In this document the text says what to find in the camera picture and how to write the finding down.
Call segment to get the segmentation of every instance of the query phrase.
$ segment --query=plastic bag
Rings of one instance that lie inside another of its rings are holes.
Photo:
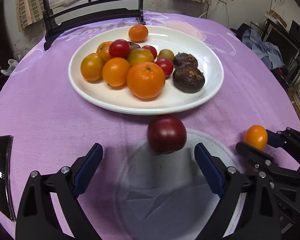
[[[1,73],[5,76],[10,76],[11,73],[14,71],[14,69],[16,68],[16,66],[19,64],[18,61],[16,61],[15,59],[9,59],[8,60],[8,64],[9,64],[9,67],[7,70],[1,70]]]

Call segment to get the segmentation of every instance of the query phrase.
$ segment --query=speaker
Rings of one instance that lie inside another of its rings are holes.
[[[291,28],[289,34],[300,43],[300,25],[295,21],[292,21]]]

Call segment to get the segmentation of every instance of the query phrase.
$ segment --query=red tomato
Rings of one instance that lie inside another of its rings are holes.
[[[153,58],[157,57],[158,53],[157,53],[157,50],[154,47],[152,47],[150,45],[146,45],[146,46],[143,46],[142,48],[149,50],[151,52]]]
[[[111,57],[127,57],[130,53],[129,43],[125,40],[116,40],[109,47]]]
[[[168,60],[166,58],[158,59],[155,62],[160,68],[162,68],[164,74],[166,75],[166,78],[169,77],[173,71],[173,63],[171,60]]]

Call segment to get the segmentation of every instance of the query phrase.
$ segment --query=blue gripper pad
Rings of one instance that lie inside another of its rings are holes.
[[[103,157],[103,149],[100,144],[90,153],[83,165],[74,177],[73,194],[77,198],[85,193],[89,183],[96,172]]]
[[[218,194],[220,198],[223,197],[225,190],[223,189],[223,177],[210,159],[208,150],[202,148],[197,144],[194,148],[194,158],[208,182],[208,185],[214,194]]]

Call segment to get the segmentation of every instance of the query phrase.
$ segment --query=white plate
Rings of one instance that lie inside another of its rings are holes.
[[[161,94],[152,101],[143,101],[135,97],[127,87],[120,90],[111,89],[101,81],[87,82],[80,73],[81,61],[88,54],[96,52],[97,47],[104,41],[125,39],[129,41],[128,31],[131,26],[117,28],[101,33],[77,49],[69,63],[69,79],[80,96],[87,101],[111,111],[135,114],[157,115],[186,111],[202,105],[211,99],[220,89],[224,72],[217,55],[198,39],[173,29],[159,26],[147,26],[149,36],[144,43],[151,45],[159,52],[161,49],[170,49],[174,54],[178,52],[191,53],[199,63],[199,69],[204,74],[203,88],[194,94],[183,93],[174,87],[172,75],[166,80]]]

